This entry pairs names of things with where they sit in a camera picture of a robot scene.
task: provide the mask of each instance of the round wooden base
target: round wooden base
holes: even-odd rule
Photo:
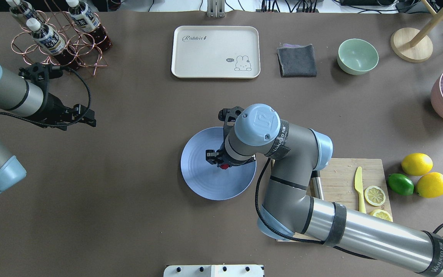
[[[430,58],[434,46],[427,35],[417,45],[410,46],[411,40],[419,32],[420,30],[415,28],[402,28],[394,32],[391,36],[391,47],[394,53],[412,63],[421,63]]]

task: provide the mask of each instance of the green bowl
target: green bowl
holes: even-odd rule
[[[348,74],[365,74],[374,69],[377,63],[377,50],[362,39],[345,40],[338,49],[338,65]]]

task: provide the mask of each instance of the blue plate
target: blue plate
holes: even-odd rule
[[[256,162],[223,170],[205,159],[206,150],[220,149],[223,127],[204,129],[188,141],[181,156],[181,171],[187,185],[210,200],[227,200],[241,194],[251,184]]]

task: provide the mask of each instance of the white bracket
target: white bracket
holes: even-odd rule
[[[163,277],[264,277],[262,265],[167,266]]]
[[[208,0],[208,8],[206,9],[208,17],[225,17],[225,1],[224,0]]]

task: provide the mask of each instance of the lemon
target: lemon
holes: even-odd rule
[[[416,191],[425,198],[434,198],[443,195],[443,175],[431,172],[418,180]]]
[[[408,175],[421,176],[432,170],[432,159],[423,153],[413,153],[406,156],[401,162],[401,167]]]
[[[369,213],[369,215],[372,215],[372,216],[378,217],[380,219],[385,219],[385,220],[392,222],[391,214],[383,209],[374,209],[373,211],[371,211]]]
[[[378,186],[370,186],[365,189],[365,200],[372,206],[380,206],[385,203],[385,193]]]
[[[411,195],[415,189],[413,181],[401,173],[393,173],[389,175],[387,178],[387,185],[392,189],[392,191],[401,195]]]

